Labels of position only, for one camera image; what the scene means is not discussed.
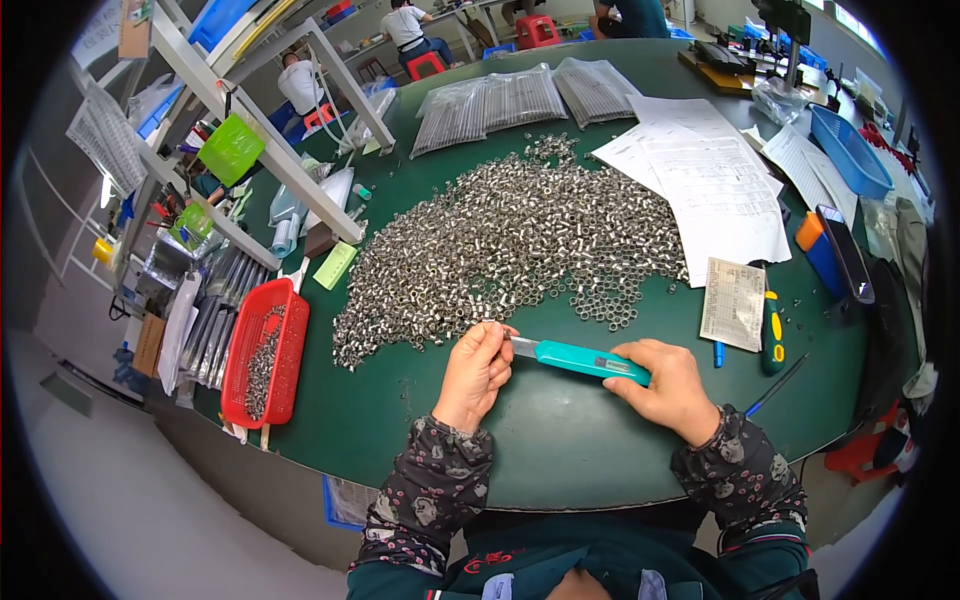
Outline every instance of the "orange box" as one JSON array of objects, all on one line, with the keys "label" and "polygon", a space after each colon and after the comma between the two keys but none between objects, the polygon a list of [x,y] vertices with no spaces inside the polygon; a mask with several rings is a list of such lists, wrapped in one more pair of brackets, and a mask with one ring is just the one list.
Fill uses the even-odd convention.
[{"label": "orange box", "polygon": [[824,225],[820,222],[820,217],[817,216],[817,213],[808,210],[804,222],[800,225],[800,228],[797,229],[797,233],[793,238],[797,240],[797,245],[800,246],[800,249],[807,252],[813,248],[813,245],[823,234]]}]

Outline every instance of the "white cloth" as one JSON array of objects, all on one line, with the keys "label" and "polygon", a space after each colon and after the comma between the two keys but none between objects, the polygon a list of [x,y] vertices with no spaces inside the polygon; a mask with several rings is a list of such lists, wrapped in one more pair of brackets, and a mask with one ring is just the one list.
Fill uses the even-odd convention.
[{"label": "white cloth", "polygon": [[[420,20],[425,14],[426,12],[417,7],[400,7],[383,17],[383,20],[380,21],[380,33],[390,34],[397,49],[399,49],[403,47],[403,44],[408,44],[418,37],[423,37]],[[416,47],[416,44],[404,47],[403,51]]]},{"label": "white cloth", "polygon": [[317,104],[323,103],[324,89],[317,82],[313,74],[313,63],[309,60],[299,60],[283,69],[276,80],[276,86],[300,116],[310,114],[317,109]]}]

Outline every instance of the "teal utility knife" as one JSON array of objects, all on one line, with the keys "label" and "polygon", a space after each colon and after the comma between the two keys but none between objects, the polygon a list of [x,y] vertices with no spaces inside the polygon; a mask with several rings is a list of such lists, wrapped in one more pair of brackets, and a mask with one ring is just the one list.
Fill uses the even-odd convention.
[{"label": "teal utility knife", "polygon": [[510,341],[514,345],[515,353],[520,356],[536,358],[537,362],[544,365],[597,377],[628,377],[643,387],[650,385],[649,371],[629,360],[620,358],[616,354],[551,342],[550,340],[535,342],[534,340],[511,336]]}]

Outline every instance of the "hand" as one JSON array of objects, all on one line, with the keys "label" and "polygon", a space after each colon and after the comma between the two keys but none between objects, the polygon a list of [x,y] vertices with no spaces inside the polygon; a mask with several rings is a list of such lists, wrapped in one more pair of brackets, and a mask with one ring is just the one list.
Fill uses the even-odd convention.
[{"label": "hand", "polygon": [[693,447],[713,437],[720,426],[720,410],[707,398],[690,350],[640,340],[621,344],[611,352],[649,371],[650,387],[643,388],[625,377],[609,377],[604,379],[605,388],[630,402],[645,419],[676,431]]},{"label": "hand", "polygon": [[514,345],[503,339],[504,330],[517,335],[516,329],[506,325],[479,323],[453,347],[432,413],[436,420],[460,431],[477,430],[512,373]]}]

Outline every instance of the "smartphone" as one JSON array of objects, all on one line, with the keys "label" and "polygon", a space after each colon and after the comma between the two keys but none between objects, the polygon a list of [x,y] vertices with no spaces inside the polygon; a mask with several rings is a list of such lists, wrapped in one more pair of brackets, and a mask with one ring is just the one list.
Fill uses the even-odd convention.
[{"label": "smartphone", "polygon": [[817,216],[827,232],[840,275],[850,287],[853,298],[861,304],[873,304],[876,301],[874,286],[870,283],[863,256],[853,241],[853,234],[844,222],[843,215],[832,206],[818,204]]}]

